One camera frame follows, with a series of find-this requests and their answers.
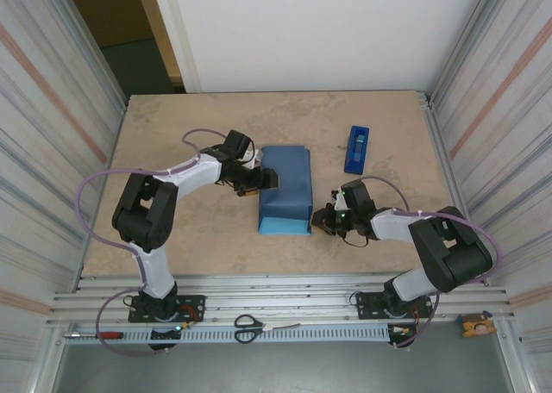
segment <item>screwdriver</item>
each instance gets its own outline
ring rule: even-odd
[[[100,334],[104,340],[120,340],[124,337],[124,333],[120,331],[102,331]],[[66,339],[80,339],[84,337],[93,337],[97,339],[96,333],[80,333],[79,331],[64,333],[63,337]]]

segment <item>tabletop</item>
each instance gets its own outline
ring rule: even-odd
[[[332,189],[358,178],[343,172],[352,125],[370,128],[364,175],[394,182],[412,209],[441,209],[449,195],[415,91],[183,94],[132,96],[112,167],[163,170],[193,156],[180,142],[193,128],[230,129],[266,145],[310,149],[314,208]],[[192,134],[200,147],[220,142]],[[120,241],[110,220],[128,175],[108,178],[95,231]],[[366,181],[377,207],[403,206],[394,190]],[[348,246],[313,229],[311,236],[260,235],[258,196],[238,197],[229,187],[208,185],[178,204],[167,252],[171,271],[183,274],[298,274],[403,271],[420,265],[413,245],[370,241]],[[364,240],[350,233],[350,241]],[[135,275],[126,251],[93,241],[83,275]]]

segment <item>robotic arm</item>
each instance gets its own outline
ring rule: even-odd
[[[453,206],[438,212],[463,219]],[[410,311],[421,297],[449,292],[492,268],[491,254],[470,227],[434,216],[404,216],[396,209],[376,209],[361,180],[333,190],[332,203],[315,212],[311,224],[343,239],[355,230],[367,242],[400,240],[415,245],[423,268],[391,279],[384,284],[383,293],[374,293],[368,300],[372,311],[385,311],[392,317]]]
[[[166,176],[130,175],[111,223],[141,258],[146,278],[141,305],[157,320],[170,321],[177,308],[178,288],[166,257],[177,202],[206,184],[229,184],[239,197],[278,187],[278,175],[260,168],[262,152],[249,152],[250,143],[246,135],[230,130],[222,145],[201,150],[195,165],[197,158],[168,169]]]

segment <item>corrugated wall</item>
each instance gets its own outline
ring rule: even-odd
[[[124,103],[64,0],[0,0],[0,391],[20,391],[85,234],[74,192],[101,170]],[[101,184],[85,191],[87,219]]]
[[[432,96],[468,210],[505,250],[505,285],[552,391],[552,0],[495,0]]]

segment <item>blue box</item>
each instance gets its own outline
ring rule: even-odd
[[[364,161],[368,150],[368,136],[370,129],[362,126],[353,126],[348,137],[347,154],[345,155],[346,173],[361,175],[364,172]]]
[[[261,151],[260,164],[278,173],[279,188],[260,191],[259,233],[310,235],[311,152],[304,146],[266,146]]]

